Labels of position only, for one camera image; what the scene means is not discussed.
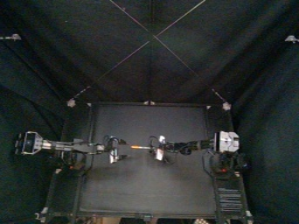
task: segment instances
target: metal frame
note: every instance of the metal frame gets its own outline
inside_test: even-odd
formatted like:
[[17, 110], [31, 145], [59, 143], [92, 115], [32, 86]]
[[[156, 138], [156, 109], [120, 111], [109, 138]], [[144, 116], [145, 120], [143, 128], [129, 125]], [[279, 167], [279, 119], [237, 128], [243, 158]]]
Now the metal frame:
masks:
[[[121, 105], [131, 105], [131, 106], [147, 106], [147, 107], [203, 107], [203, 105], [199, 104], [173, 104], [173, 103], [160, 103], [160, 104], [155, 104], [155, 106], [148, 106], [144, 105], [141, 103], [119, 103], [119, 102], [101, 102], [101, 103], [96, 103], [97, 105], [115, 105], [115, 106], [121, 106]], [[207, 135], [208, 135], [208, 130], [211, 129], [211, 124], [209, 124], [209, 111], [205, 109], [205, 129], [207, 129]], [[93, 126], [93, 119], [92, 119], [92, 107], [89, 108], [89, 112], [88, 112], [88, 123], [89, 123], [89, 127]], [[79, 210], [80, 208], [80, 195], [81, 195], [81, 187], [83, 187], [83, 183], [87, 177], [87, 172], [88, 171], [81, 171], [75, 173], [75, 176], [77, 177], [77, 184], [76, 184], [76, 193], [75, 193], [75, 200], [72, 203], [72, 209], [68, 213], [63, 212], [57, 212], [52, 210], [52, 198], [53, 198], [53, 194], [55, 194], [55, 188], [57, 185], [57, 177], [59, 175], [61, 175], [57, 171], [53, 173], [52, 175], [52, 181], [51, 181], [51, 189], [49, 189], [49, 194], [48, 194], [48, 199], [47, 199], [47, 204], [45, 207], [48, 208], [48, 213], [45, 214], [45, 222], [49, 222], [51, 219], [53, 217], [67, 217], [69, 219], [69, 223], [75, 224], [76, 223], [76, 218], [77, 217], [125, 217], [125, 218], [137, 218], [137, 219], [148, 219], [148, 217], [151, 216], [151, 214], [148, 213], [121, 213], [121, 211], [119, 212], [101, 212], [101, 213], [92, 213], [92, 212], [81, 212]], [[240, 220], [243, 223], [248, 223], [248, 217], [246, 214], [246, 211], [248, 210], [248, 203], [247, 203], [247, 195], [246, 195], [246, 190], [244, 190], [244, 184], [243, 184], [243, 178], [242, 175], [239, 175], [237, 178], [237, 186], [239, 186], [239, 190], [240, 190], [240, 194], [242, 194], [242, 205], [243, 205], [243, 209], [242, 209], [242, 213], [233, 213], [233, 214], [225, 214], [220, 211], [220, 196], [219, 196], [219, 192], [217, 189], [220, 187], [220, 180], [217, 180], [217, 178], [211, 177], [212, 178], [212, 184], [213, 184], [213, 192], [215, 192], [215, 202], [216, 202], [216, 211], [215, 211], [215, 215], [201, 215], [199, 216], [197, 214], [192, 215], [184, 215], [184, 214], [173, 214], [169, 217], [169, 214], [164, 214], [164, 213], [156, 213], [153, 215], [155, 218], [175, 218], [175, 219], [216, 219], [219, 224], [224, 224], [225, 223], [225, 219], [236, 219]]]

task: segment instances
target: black fabric backdrop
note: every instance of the black fabric backdrop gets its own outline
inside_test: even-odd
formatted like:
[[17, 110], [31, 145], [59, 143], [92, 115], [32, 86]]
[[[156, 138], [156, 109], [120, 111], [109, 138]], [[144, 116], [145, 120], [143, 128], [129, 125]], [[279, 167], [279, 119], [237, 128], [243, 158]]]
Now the black fabric backdrop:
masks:
[[15, 135], [37, 130], [59, 139], [65, 101], [89, 85], [81, 102], [221, 103], [215, 88], [233, 103], [254, 161], [251, 210], [262, 223], [299, 222], [299, 45], [284, 42], [299, 36], [299, 2], [207, 0], [159, 35], [167, 49], [149, 33], [199, 3], [119, 0], [120, 10], [108, 0], [3, 1], [0, 36], [23, 40], [0, 43], [0, 222], [40, 211], [49, 183], [43, 157], [13, 157]]

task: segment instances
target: crossed wire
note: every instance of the crossed wire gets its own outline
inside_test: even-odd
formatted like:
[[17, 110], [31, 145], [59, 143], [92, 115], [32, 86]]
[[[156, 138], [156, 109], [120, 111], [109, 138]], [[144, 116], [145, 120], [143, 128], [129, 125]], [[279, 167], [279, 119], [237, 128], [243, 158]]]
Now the crossed wire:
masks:
[[[153, 35], [148, 29], [143, 26], [143, 24], [127, 13], [125, 9], [123, 9], [113, 0], [108, 0], [124, 13], [125, 15], [135, 21], [135, 23], [144, 29], [147, 33], [149, 33], [153, 36], [153, 39], [163, 45], [163, 47], [168, 50], [168, 52], [173, 55], [173, 57], [184, 64], [184, 66], [189, 69], [189, 71], [200, 77], [200, 75], [193, 71], [193, 69], [188, 66], [188, 64], [183, 61], [183, 59], [177, 56], [177, 54], [171, 50], [171, 48], [167, 46], [167, 44], [159, 39], [159, 36], [207, 1], [201, 0], [156, 35]], [[92, 86], [99, 82], [100, 79], [103, 79], [104, 76], [107, 76], [149, 43], [151, 41], [147, 41], [143, 45], [140, 45], [117, 63], [113, 67], [111, 67], [91, 83], [89, 86], [87, 86], [72, 98], [71, 100], [75, 100]], [[220, 96], [217, 91], [208, 85], [204, 84], [209, 90], [213, 92], [213, 94], [223, 100], [223, 102], [227, 102], [227, 100]]]

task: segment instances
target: small object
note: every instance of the small object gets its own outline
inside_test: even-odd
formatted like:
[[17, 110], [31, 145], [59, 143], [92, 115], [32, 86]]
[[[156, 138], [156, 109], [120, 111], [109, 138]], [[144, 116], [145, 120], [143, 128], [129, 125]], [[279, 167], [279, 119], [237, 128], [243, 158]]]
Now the small object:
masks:
[[229, 103], [227, 103], [227, 102], [224, 102], [223, 104], [221, 104], [221, 107], [223, 107], [223, 109], [227, 111], [227, 110], [231, 110], [231, 104]]
[[152, 147], [131, 145], [131, 149], [133, 149], [133, 150], [151, 150]]
[[73, 108], [75, 106], [76, 106], [76, 101], [72, 98], [72, 99], [68, 100], [68, 107]]
[[295, 38], [295, 36], [294, 35], [290, 35], [287, 38], [286, 38], [286, 40], [284, 40], [286, 42], [294, 42], [294, 44], [295, 44], [295, 42], [299, 42], [299, 39], [298, 38]]
[[56, 169], [55, 173], [59, 174], [61, 172], [61, 169]]
[[160, 149], [156, 149], [155, 151], [155, 159], [163, 161], [164, 159], [164, 151]]
[[11, 37], [11, 39], [12, 39], [13, 41], [16, 41], [16, 40], [21, 40], [21, 37], [20, 37], [19, 34], [13, 34], [13, 36]]

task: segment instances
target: black curtain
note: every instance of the black curtain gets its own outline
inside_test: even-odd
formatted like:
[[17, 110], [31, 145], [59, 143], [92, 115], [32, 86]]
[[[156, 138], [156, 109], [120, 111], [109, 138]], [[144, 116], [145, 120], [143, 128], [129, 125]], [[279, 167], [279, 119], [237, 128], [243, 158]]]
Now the black curtain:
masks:
[[252, 160], [247, 196], [258, 223], [299, 223], [299, 45], [284, 43], [233, 109], [242, 150]]
[[[0, 27], [7, 36], [15, 33]], [[41, 211], [52, 175], [47, 155], [15, 155], [17, 134], [33, 130], [59, 140], [65, 112], [31, 49], [8, 40], [0, 51], [0, 223], [7, 223], [31, 220]]]

